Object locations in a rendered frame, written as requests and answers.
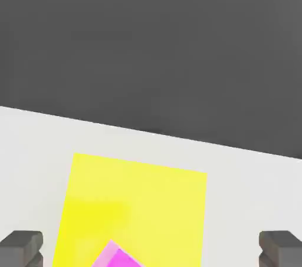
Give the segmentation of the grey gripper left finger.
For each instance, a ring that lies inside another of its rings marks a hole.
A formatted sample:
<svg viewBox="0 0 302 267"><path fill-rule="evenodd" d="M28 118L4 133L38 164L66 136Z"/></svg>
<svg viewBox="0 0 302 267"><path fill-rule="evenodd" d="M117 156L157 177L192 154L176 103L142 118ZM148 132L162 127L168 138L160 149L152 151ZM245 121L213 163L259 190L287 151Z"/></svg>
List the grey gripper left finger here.
<svg viewBox="0 0 302 267"><path fill-rule="evenodd" d="M40 231L14 230L0 241L0 267L43 267Z"/></svg>

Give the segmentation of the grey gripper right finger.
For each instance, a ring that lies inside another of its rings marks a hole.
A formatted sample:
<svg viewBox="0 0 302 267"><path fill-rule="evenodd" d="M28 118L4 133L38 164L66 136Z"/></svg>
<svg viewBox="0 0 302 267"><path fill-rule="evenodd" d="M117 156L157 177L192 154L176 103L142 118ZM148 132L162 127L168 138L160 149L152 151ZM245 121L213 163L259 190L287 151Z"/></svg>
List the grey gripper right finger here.
<svg viewBox="0 0 302 267"><path fill-rule="evenodd" d="M302 241L290 231L261 231L259 267L302 267Z"/></svg>

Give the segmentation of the small magenta cube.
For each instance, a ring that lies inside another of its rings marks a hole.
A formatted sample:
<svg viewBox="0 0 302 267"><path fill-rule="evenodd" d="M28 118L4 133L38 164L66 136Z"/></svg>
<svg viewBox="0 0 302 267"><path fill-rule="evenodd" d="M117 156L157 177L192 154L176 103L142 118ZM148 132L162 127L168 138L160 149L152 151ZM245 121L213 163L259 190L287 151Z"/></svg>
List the small magenta cube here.
<svg viewBox="0 0 302 267"><path fill-rule="evenodd" d="M110 240L91 267L144 267L139 261Z"/></svg>

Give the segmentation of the large yellow box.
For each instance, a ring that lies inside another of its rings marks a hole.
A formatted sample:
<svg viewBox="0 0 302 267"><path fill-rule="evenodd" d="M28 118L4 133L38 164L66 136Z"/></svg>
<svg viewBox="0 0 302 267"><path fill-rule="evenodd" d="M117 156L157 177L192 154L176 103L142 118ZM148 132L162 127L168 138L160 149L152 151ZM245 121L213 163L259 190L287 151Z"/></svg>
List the large yellow box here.
<svg viewBox="0 0 302 267"><path fill-rule="evenodd" d="M201 267L206 173L76 153L52 267L92 267L109 241L144 267Z"/></svg>

